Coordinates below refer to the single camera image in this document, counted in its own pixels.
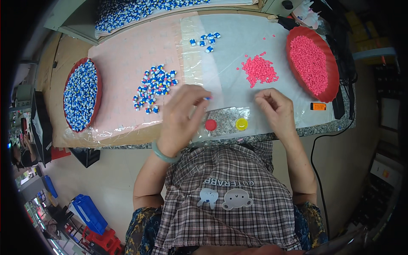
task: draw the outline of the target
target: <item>woman's right hand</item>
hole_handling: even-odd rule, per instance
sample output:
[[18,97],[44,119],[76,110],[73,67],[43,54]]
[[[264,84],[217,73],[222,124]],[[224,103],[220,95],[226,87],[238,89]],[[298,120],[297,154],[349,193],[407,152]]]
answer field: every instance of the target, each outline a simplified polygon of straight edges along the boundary
[[263,89],[255,95],[255,102],[264,112],[269,126],[282,141],[289,142],[297,137],[293,102],[275,88]]

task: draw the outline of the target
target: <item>plaid apron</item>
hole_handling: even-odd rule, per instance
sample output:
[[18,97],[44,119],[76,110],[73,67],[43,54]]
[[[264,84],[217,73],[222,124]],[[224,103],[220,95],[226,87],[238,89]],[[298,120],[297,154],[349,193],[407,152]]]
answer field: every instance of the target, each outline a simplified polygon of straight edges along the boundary
[[271,141],[185,150],[167,172],[153,254],[202,245],[300,250],[292,196],[272,171]]

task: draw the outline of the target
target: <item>yellow cap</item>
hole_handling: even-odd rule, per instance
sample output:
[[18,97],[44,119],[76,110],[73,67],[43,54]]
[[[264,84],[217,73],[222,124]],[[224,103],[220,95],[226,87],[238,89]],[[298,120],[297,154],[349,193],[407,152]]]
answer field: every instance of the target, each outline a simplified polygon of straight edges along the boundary
[[236,122],[235,122],[235,127],[239,130],[239,131],[243,131],[248,127],[248,121],[244,118],[239,118]]

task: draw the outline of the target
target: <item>pink paper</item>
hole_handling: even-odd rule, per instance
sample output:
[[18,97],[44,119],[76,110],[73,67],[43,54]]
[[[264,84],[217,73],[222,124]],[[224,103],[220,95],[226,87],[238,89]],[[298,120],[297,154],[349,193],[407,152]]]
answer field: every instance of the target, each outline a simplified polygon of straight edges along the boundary
[[[141,24],[89,49],[102,74],[102,101],[92,125],[95,140],[103,140],[132,130],[158,124],[163,119],[164,105],[182,85],[182,73],[176,50],[180,40],[180,19],[198,15],[182,13]],[[151,66],[165,64],[167,72],[176,70],[177,86],[170,87],[169,95],[155,96],[158,114],[136,111],[133,96],[141,86],[143,73]]]

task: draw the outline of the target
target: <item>red oval tray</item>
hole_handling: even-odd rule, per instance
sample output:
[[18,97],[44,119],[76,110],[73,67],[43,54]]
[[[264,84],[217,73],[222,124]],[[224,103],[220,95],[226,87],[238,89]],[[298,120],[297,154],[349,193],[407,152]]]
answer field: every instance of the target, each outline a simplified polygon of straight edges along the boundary
[[[65,82],[65,87],[64,87],[64,91],[65,88],[67,87],[68,81],[69,81],[69,77],[71,76],[71,74],[75,71],[75,68],[77,68],[78,66],[80,66],[81,64],[85,64],[85,62],[88,60],[88,58],[81,58],[78,62],[75,63],[75,65],[72,67],[71,72],[69,72],[67,81]],[[101,104],[101,99],[102,99],[102,75],[99,72],[98,68],[96,67],[95,62],[93,62],[93,65],[95,66],[96,69],[96,75],[98,77],[98,82],[96,83],[96,87],[98,89],[98,91],[96,92],[96,99],[95,99],[95,106],[93,108],[93,114],[91,116],[91,120],[89,121],[88,125],[81,131],[75,131],[72,129],[71,125],[68,123],[67,121],[67,113],[65,112],[65,107],[64,107],[64,95],[62,95],[62,106],[64,107],[64,115],[65,115],[65,121],[67,122],[69,128],[76,132],[76,133],[81,133],[82,131],[84,131],[85,129],[87,129],[92,122],[95,120],[96,114],[98,113],[99,110],[99,106]]]
[[[325,91],[323,91],[319,95],[313,94],[313,92],[307,87],[306,82],[302,79],[300,73],[298,72],[298,70],[295,67],[295,64],[292,61],[292,58],[290,57],[290,42],[295,37],[300,35],[304,35],[307,38],[312,39],[314,44],[318,46],[320,49],[322,49],[322,51],[326,55],[326,71],[328,84]],[[317,98],[321,102],[329,103],[333,101],[333,99],[337,95],[337,92],[339,91],[340,84],[339,70],[337,68],[336,59],[327,43],[314,30],[302,26],[295,27],[289,31],[286,41],[286,54],[288,57],[289,66],[293,74],[295,75],[295,78],[299,82],[300,86],[302,86],[303,89],[307,91],[312,97]]]

